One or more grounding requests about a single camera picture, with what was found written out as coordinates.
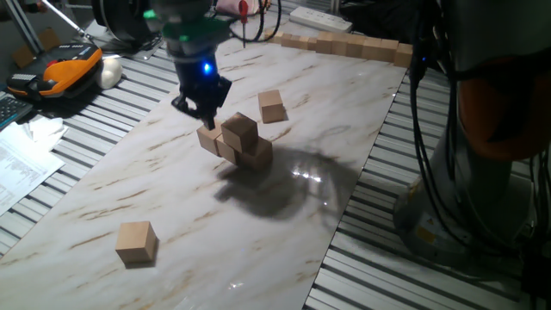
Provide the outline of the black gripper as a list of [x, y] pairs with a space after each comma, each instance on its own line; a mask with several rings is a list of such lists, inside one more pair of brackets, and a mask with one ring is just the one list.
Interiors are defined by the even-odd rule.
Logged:
[[179, 79], [179, 95], [171, 105], [187, 116], [201, 119], [208, 131], [214, 130], [217, 109], [224, 104], [232, 86], [232, 81], [218, 72], [215, 50], [173, 53], [173, 60]]

